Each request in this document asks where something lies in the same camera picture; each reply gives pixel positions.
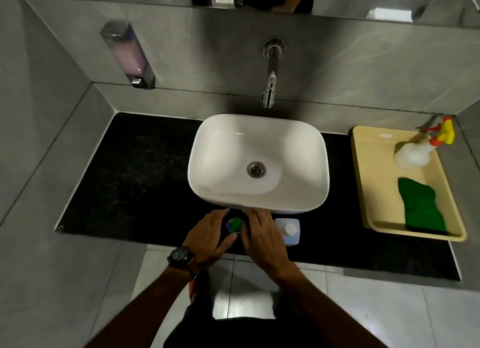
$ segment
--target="sink drain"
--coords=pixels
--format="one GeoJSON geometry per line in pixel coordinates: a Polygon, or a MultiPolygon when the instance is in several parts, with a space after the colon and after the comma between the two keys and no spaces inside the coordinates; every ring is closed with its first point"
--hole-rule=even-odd
{"type": "Polygon", "coordinates": [[[265,165],[258,161],[251,162],[247,166],[248,174],[254,179],[261,178],[263,175],[265,175],[265,171],[265,165]]]}

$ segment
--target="spray bottle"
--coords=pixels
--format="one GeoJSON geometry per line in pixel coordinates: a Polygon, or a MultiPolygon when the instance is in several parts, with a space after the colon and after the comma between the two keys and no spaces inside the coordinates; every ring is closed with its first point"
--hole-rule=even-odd
{"type": "Polygon", "coordinates": [[[413,169],[428,165],[432,150],[443,143],[451,145],[455,139],[451,116],[445,116],[443,123],[440,123],[437,127],[426,128],[423,131],[437,131],[439,134],[421,144],[405,144],[394,156],[395,162],[402,169],[413,169]]]}

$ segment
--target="sink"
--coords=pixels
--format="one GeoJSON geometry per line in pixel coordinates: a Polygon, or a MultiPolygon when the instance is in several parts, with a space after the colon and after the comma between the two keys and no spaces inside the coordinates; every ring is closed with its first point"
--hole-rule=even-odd
{"type": "Polygon", "coordinates": [[[220,206],[308,212],[328,195],[325,141],[304,122],[218,114],[197,131],[188,181],[199,197],[220,206]]]}

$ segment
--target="wall-mounted soap dispenser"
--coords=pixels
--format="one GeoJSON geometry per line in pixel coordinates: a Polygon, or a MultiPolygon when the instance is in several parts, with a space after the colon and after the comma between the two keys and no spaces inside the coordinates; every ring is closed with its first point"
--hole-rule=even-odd
{"type": "Polygon", "coordinates": [[[100,34],[135,88],[155,87],[155,75],[130,23],[109,21],[100,34]]]}

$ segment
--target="chrome faucet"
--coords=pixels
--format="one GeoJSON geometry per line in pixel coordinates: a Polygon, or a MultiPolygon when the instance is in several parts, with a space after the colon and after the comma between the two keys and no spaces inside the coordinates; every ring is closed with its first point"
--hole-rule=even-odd
{"type": "Polygon", "coordinates": [[[263,44],[261,53],[264,58],[268,59],[267,86],[261,101],[265,108],[272,108],[277,100],[277,79],[279,76],[279,61],[284,58],[287,53],[287,44],[279,38],[271,38],[263,44]]]}

